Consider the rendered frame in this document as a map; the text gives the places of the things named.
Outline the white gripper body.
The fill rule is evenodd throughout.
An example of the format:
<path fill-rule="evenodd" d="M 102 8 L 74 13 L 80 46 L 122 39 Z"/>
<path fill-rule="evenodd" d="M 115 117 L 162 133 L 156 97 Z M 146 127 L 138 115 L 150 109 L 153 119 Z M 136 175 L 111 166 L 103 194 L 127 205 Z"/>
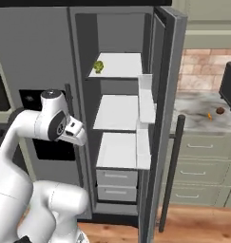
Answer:
<path fill-rule="evenodd" d="M 84 128 L 75 130 L 73 127 L 66 127 L 59 140 L 70 142 L 74 145 L 84 146 L 87 141 L 87 134 Z"/>

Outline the white fridge shelf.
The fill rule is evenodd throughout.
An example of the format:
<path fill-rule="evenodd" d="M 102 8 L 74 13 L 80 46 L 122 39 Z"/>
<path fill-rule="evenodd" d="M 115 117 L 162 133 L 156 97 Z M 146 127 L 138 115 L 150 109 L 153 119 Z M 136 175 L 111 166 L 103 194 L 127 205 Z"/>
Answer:
<path fill-rule="evenodd" d="M 98 56 L 104 68 L 96 73 L 92 68 L 89 78 L 137 78 L 143 74 L 140 53 L 103 53 Z"/>
<path fill-rule="evenodd" d="M 104 95 L 101 99 L 93 128 L 135 131 L 137 120 L 137 96 Z"/>
<path fill-rule="evenodd" d="M 104 133 L 97 159 L 98 167 L 136 168 L 136 135 Z"/>

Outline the grey fridge drawer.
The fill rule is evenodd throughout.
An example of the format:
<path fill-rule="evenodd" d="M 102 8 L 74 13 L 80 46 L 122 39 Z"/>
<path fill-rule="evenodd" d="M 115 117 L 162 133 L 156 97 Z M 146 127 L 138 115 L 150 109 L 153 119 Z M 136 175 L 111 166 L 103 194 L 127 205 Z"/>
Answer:
<path fill-rule="evenodd" d="M 133 186 L 137 185 L 137 171 L 97 170 L 99 185 Z"/>
<path fill-rule="evenodd" d="M 98 198 L 101 200 L 135 201 L 137 197 L 137 189 L 135 187 L 115 187 L 99 185 L 97 190 Z"/>

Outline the white fridge door bin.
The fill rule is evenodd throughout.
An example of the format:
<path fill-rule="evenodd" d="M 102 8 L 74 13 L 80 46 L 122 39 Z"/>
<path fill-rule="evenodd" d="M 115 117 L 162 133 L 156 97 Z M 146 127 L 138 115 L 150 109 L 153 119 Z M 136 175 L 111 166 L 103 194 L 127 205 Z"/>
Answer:
<path fill-rule="evenodd" d="M 143 123 L 154 123 L 156 118 L 155 104 L 152 96 L 152 75 L 142 74 L 138 77 L 139 118 Z"/>
<path fill-rule="evenodd" d="M 138 129 L 136 132 L 137 168 L 150 169 L 151 155 L 147 129 Z"/>

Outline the green broccoli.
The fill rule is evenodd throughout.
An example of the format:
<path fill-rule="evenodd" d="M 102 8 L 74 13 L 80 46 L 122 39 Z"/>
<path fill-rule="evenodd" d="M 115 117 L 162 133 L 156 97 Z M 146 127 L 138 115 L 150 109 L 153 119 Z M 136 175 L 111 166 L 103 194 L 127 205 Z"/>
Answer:
<path fill-rule="evenodd" d="M 93 65 L 96 73 L 100 73 L 104 69 L 104 63 L 102 61 L 96 61 Z"/>

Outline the grey fridge body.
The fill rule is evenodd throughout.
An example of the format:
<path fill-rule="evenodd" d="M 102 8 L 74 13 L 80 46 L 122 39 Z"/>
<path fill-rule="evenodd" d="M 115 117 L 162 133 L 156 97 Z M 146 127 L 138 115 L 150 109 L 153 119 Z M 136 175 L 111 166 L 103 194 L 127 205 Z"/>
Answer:
<path fill-rule="evenodd" d="M 92 214 L 96 222 L 138 225 L 140 210 L 140 173 L 137 168 L 105 168 L 97 166 L 104 133 L 135 134 L 153 123 L 140 122 L 139 86 L 137 78 L 89 78 L 98 56 L 103 53 L 140 53 L 143 74 L 151 74 L 152 15 L 146 8 L 102 7 L 78 8 L 69 12 L 75 54 L 75 71 L 79 88 L 80 108 L 87 131 L 86 159 L 91 190 Z M 138 120 L 135 131 L 94 129 L 93 125 L 104 95 L 138 97 Z M 98 198 L 97 170 L 137 171 L 135 201 L 113 201 Z"/>

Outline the grey plain fridge door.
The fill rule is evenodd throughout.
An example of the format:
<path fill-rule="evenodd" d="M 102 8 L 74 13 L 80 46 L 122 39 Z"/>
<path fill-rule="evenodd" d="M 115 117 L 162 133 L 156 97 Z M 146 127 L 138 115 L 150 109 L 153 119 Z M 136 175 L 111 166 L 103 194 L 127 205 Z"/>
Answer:
<path fill-rule="evenodd" d="M 151 73 L 156 118 L 149 129 L 150 168 L 140 173 L 138 243 L 153 243 L 186 29 L 186 16 L 171 7 L 156 7 L 153 20 Z"/>

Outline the pale green drawer front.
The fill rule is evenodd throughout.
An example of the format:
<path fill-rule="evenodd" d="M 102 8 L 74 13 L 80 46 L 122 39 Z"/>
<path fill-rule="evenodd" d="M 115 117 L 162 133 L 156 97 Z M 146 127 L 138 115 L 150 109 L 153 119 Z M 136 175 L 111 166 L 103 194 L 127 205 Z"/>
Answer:
<path fill-rule="evenodd" d="M 182 175 L 180 171 L 202 173 L 205 176 Z M 183 184 L 223 185 L 231 180 L 231 160 L 180 159 L 177 163 L 174 181 Z"/>
<path fill-rule="evenodd" d="M 230 189 L 230 186 L 174 185 L 171 191 L 170 202 L 172 204 L 221 207 L 224 204 Z M 178 198 L 175 194 L 182 196 L 200 195 L 200 197 Z"/>
<path fill-rule="evenodd" d="M 188 148 L 191 145 L 210 145 L 212 149 Z M 229 135 L 183 135 L 180 156 L 182 158 L 230 159 L 231 136 Z"/>

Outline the black toaster oven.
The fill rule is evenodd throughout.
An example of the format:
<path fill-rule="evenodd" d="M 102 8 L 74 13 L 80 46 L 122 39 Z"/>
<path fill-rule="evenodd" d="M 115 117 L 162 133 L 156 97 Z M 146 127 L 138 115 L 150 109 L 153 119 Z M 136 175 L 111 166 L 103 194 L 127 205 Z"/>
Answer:
<path fill-rule="evenodd" d="M 228 62 L 225 66 L 219 93 L 231 110 L 231 62 Z"/>

